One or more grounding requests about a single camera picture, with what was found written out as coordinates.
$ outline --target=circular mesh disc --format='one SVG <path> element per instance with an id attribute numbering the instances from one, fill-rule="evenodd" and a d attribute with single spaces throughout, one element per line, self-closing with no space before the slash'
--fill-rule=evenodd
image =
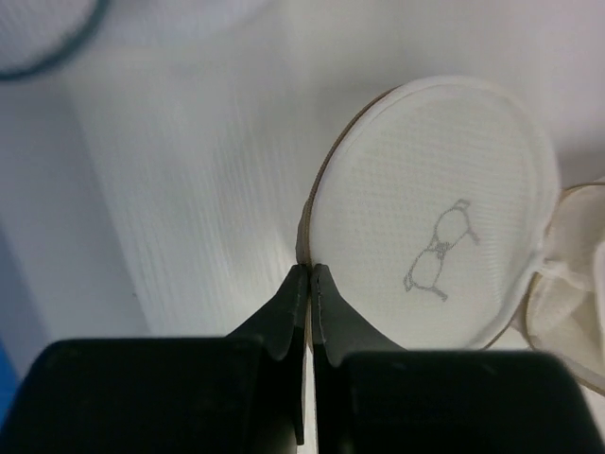
<path id="1" fill-rule="evenodd" d="M 297 255 L 405 348 L 473 348 L 507 326 L 559 194 L 553 150 L 491 84 L 424 79 L 375 99 L 338 138 Z"/>

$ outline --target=blue object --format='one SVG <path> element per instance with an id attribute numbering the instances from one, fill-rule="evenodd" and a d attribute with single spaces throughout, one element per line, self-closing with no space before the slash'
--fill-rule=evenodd
<path id="1" fill-rule="evenodd" d="M 9 358 L 0 345 L 0 423 L 4 420 L 16 389 L 17 378 L 10 366 Z"/>

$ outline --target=white cloth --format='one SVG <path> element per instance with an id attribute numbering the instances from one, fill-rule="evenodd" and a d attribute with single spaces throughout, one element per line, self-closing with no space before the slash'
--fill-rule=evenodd
<path id="1" fill-rule="evenodd" d="M 580 381 L 601 392 L 605 390 L 604 203 L 602 185 L 571 189 L 562 199 L 526 316 L 533 345 L 560 357 Z"/>

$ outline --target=white mesh bag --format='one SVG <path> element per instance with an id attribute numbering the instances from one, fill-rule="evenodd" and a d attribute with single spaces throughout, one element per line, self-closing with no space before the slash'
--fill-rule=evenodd
<path id="1" fill-rule="evenodd" d="M 542 259 L 559 194 L 549 141 L 499 87 L 417 80 L 366 106 L 304 207 L 300 263 L 404 348 L 480 348 Z"/>
<path id="2" fill-rule="evenodd" d="M 561 358 L 580 382 L 605 390 L 605 186 L 563 194 L 550 224 L 544 265 L 527 297 L 527 338 Z"/>

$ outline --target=white fabric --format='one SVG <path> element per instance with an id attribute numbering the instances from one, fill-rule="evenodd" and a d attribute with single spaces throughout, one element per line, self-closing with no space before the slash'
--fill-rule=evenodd
<path id="1" fill-rule="evenodd" d="M 578 378 L 605 390 L 605 186 L 572 190 L 557 208 L 546 259 L 527 302 L 532 343 L 562 358 Z"/>
<path id="2" fill-rule="evenodd" d="M 338 146 L 315 199 L 314 263 L 405 348 L 482 347 L 541 260 L 559 193 L 548 140 L 490 84 L 412 82 Z"/>

